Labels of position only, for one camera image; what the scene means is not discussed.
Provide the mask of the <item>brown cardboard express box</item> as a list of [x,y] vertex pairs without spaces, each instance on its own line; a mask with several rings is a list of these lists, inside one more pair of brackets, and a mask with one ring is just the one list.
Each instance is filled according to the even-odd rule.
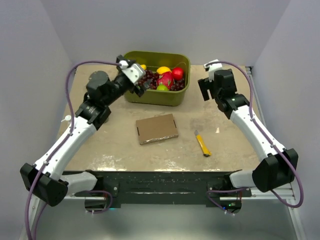
[[179,136],[173,114],[140,119],[135,122],[135,126],[140,145],[173,139]]

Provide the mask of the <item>yellow utility knife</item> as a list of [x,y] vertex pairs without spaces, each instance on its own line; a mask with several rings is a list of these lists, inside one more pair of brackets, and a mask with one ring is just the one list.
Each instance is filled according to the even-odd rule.
[[212,153],[209,151],[209,149],[207,148],[207,146],[204,143],[203,138],[201,137],[201,135],[199,134],[199,132],[197,130],[194,131],[195,137],[197,139],[197,142],[199,143],[199,146],[202,150],[202,154],[205,157],[210,157],[212,155]]

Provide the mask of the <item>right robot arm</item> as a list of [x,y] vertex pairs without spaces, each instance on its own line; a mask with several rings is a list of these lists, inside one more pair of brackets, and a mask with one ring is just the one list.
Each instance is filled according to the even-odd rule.
[[298,163],[298,153],[279,143],[250,110],[250,102],[237,92],[232,70],[220,69],[207,78],[198,80],[205,101],[214,99],[218,109],[244,134],[260,161],[253,170],[237,170],[227,175],[223,192],[235,196],[241,188],[256,187],[265,193],[295,179],[293,170]]

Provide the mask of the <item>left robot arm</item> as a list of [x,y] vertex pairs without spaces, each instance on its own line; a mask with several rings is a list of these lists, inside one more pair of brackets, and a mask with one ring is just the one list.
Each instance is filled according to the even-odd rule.
[[139,97],[144,94],[146,87],[137,84],[145,74],[145,71],[130,68],[120,70],[113,81],[104,71],[95,71],[89,76],[83,103],[75,112],[74,121],[43,157],[20,169],[24,185],[31,194],[54,207],[67,195],[87,191],[99,196],[103,192],[103,177],[92,170],[72,175],[63,172],[80,147],[105,123],[113,102],[127,91]]

